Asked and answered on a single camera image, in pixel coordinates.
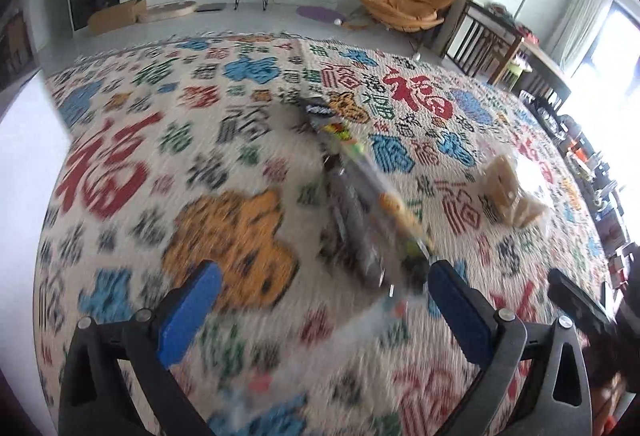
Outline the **patterned woven tablecloth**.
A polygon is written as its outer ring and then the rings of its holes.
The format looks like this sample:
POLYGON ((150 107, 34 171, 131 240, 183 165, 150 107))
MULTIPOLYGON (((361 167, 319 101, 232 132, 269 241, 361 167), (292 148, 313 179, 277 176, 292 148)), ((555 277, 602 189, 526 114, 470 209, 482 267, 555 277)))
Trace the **patterned woven tablecloth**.
POLYGON ((173 40, 47 80, 73 142, 44 216, 34 289, 43 396, 60 408, 77 321, 153 308, 214 260, 224 289, 172 375, 216 417, 240 378, 319 344, 375 299, 321 254, 322 151, 297 107, 323 97, 491 304, 549 322, 547 272, 598 295, 606 261, 555 145, 500 89, 379 50, 292 35, 173 40), (483 192, 498 154, 534 161, 549 215, 518 229, 483 192))

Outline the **dark candy bar pack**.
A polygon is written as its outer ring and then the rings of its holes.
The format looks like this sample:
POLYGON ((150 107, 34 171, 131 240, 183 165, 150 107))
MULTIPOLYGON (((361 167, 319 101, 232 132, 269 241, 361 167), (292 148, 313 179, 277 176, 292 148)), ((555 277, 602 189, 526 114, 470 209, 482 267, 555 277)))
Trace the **dark candy bar pack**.
POLYGON ((321 254, 370 288, 423 292, 435 252, 431 231, 325 99, 299 96, 297 103, 322 148, 331 226, 321 235, 321 254))

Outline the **cardboard box on floor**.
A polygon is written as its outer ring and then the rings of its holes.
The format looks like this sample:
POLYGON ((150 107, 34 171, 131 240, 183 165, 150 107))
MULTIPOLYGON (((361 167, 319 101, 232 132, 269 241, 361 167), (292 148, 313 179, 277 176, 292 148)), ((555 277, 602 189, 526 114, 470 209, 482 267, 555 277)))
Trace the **cardboard box on floor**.
POLYGON ((95 12, 88 20, 88 28, 93 35, 126 28, 136 24, 145 11, 146 0, 127 0, 95 12))

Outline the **dark wooden chair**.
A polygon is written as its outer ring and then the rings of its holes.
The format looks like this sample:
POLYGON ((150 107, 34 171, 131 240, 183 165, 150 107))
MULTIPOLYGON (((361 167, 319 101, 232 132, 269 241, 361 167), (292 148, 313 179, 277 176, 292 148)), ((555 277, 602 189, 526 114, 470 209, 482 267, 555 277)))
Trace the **dark wooden chair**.
POLYGON ((483 75, 489 84, 496 84, 523 42, 524 36, 515 26, 467 0, 444 54, 466 76, 483 75))

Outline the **orange lounge chair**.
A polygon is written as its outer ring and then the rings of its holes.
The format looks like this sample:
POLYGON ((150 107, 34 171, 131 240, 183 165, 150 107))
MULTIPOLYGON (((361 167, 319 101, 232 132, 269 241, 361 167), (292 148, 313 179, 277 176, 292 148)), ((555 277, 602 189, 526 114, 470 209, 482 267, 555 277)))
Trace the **orange lounge chair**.
POLYGON ((444 22, 440 15, 455 0, 360 0, 370 16, 399 32, 416 33, 444 22))

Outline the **clear long snack tube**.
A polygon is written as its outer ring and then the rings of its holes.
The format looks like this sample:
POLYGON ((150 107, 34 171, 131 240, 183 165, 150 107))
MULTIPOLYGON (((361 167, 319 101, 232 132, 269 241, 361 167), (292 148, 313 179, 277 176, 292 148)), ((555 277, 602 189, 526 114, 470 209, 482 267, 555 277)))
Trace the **clear long snack tube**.
POLYGON ((369 308, 334 329, 328 338, 297 349, 273 370, 235 381, 224 393, 216 417, 226 434, 248 427, 273 407, 306 392, 334 375, 367 344, 386 334, 404 318, 408 297, 384 295, 369 308))

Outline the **bagged brown bread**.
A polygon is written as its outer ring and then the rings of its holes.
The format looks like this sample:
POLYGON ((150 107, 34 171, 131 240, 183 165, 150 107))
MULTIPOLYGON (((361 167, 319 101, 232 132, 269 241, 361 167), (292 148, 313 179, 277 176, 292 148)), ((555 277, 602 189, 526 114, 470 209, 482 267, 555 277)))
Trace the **bagged brown bread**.
POLYGON ((547 218, 548 182, 540 167, 521 154, 501 153, 482 170, 483 192, 508 226, 522 229, 547 218))

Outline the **white cardboard box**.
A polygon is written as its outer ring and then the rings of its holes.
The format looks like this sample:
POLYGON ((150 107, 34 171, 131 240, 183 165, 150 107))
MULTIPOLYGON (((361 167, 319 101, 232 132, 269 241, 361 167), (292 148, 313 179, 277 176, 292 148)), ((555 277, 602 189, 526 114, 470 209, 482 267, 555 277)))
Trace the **white cardboard box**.
POLYGON ((40 70, 1 92, 1 371, 29 421, 56 429, 39 381, 35 266, 44 216, 70 134, 40 70))

